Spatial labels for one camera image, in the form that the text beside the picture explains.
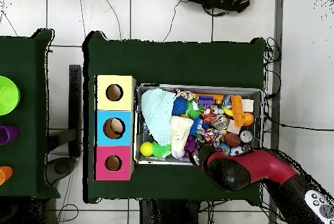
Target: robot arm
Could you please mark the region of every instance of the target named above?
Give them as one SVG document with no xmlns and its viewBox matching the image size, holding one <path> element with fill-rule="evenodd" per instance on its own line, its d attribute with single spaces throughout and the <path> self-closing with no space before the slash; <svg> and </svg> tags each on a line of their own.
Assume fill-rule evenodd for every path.
<svg viewBox="0 0 334 224">
<path fill-rule="evenodd" d="M 334 224 L 334 208 L 325 198 L 285 160 L 267 150 L 225 156 L 204 145 L 197 159 L 219 188 L 237 191 L 263 182 L 288 224 Z"/>
</svg>

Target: orange cup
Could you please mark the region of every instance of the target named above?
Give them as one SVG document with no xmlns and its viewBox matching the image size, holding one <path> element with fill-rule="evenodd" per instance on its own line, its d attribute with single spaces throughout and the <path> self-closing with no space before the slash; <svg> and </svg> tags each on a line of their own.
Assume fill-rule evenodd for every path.
<svg viewBox="0 0 334 224">
<path fill-rule="evenodd" d="M 0 167 L 0 185 L 5 183 L 13 175 L 13 169 L 8 166 Z"/>
</svg>

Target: green yarn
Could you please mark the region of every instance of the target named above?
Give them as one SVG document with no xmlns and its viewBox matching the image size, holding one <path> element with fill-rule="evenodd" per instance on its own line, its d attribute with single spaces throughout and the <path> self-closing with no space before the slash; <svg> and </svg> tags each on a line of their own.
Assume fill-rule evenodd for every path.
<svg viewBox="0 0 334 224">
<path fill-rule="evenodd" d="M 168 144 L 166 146 L 158 145 L 156 142 L 153 142 L 153 156 L 156 158 L 166 157 L 172 152 L 172 145 Z"/>
<path fill-rule="evenodd" d="M 187 102 L 188 108 L 186 111 L 186 114 L 193 120 L 194 118 L 197 118 L 203 110 L 198 107 L 198 110 L 194 110 L 194 107 L 192 106 L 192 101 Z"/>
</svg>

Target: yellow cube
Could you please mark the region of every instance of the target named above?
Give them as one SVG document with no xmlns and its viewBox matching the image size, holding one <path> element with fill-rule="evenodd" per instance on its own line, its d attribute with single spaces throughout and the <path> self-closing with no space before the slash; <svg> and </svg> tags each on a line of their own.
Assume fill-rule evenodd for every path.
<svg viewBox="0 0 334 224">
<path fill-rule="evenodd" d="M 132 76 L 97 75 L 97 110 L 132 111 L 136 81 Z"/>
</svg>

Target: pink cube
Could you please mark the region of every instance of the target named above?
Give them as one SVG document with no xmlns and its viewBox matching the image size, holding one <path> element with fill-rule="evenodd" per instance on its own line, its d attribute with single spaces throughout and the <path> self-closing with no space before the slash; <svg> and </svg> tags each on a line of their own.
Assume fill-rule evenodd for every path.
<svg viewBox="0 0 334 224">
<path fill-rule="evenodd" d="M 108 158 L 110 156 L 113 156 L 113 161 L 108 163 Z M 119 161 L 118 167 L 115 167 L 116 160 Z M 108 165 L 112 165 L 114 168 L 110 170 L 107 168 Z M 96 180 L 129 181 L 133 169 L 134 161 L 132 158 L 132 146 L 97 146 L 97 158 L 95 165 Z"/>
</svg>

